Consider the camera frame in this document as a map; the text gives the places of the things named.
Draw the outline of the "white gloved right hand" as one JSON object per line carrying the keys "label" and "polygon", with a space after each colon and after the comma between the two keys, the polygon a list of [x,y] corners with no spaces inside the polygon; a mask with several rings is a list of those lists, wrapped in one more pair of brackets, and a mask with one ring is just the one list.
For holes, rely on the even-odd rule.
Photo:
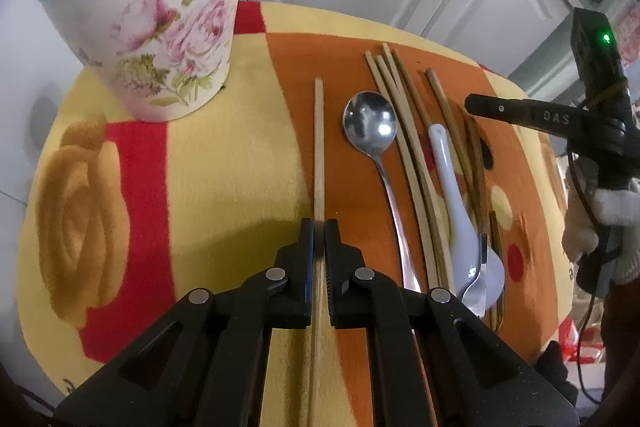
{"label": "white gloved right hand", "polygon": [[[625,285],[637,280],[639,277],[639,180],[632,178],[626,190],[595,188],[588,193],[587,181],[582,169],[575,166],[574,171],[578,186],[584,191],[594,219],[605,228],[618,228],[622,231],[622,252],[616,260],[612,282],[616,285]],[[576,263],[582,256],[592,254],[596,250],[598,234],[579,199],[570,171],[567,171],[567,183],[568,207],[564,217],[562,246],[570,262]]]}

